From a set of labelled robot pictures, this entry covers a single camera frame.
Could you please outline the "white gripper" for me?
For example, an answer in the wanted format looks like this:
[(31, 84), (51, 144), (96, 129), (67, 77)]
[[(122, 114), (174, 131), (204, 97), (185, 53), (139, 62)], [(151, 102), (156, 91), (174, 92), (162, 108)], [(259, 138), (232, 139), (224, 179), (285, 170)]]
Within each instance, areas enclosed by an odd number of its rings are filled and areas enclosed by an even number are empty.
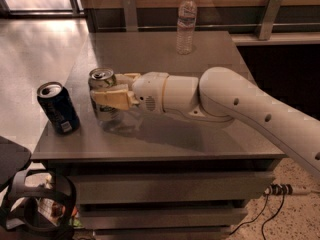
[(162, 114), (163, 113), (163, 92), (168, 73), (149, 72), (116, 74), (117, 84), (131, 86), (129, 90), (115, 91), (91, 91), (92, 99), (99, 105), (109, 106), (119, 110), (129, 110), (138, 105), (143, 111)]

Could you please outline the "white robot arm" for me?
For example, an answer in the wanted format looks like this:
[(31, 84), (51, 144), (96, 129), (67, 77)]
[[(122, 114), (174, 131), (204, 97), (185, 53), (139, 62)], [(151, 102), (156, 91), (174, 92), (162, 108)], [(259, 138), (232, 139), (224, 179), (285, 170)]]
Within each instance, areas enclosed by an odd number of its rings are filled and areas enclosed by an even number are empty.
[(320, 121), (273, 98), (228, 68), (209, 68), (199, 78), (108, 70), (98, 79), (100, 83), (90, 96), (99, 105), (118, 110), (137, 107), (196, 122), (237, 119), (320, 177)]

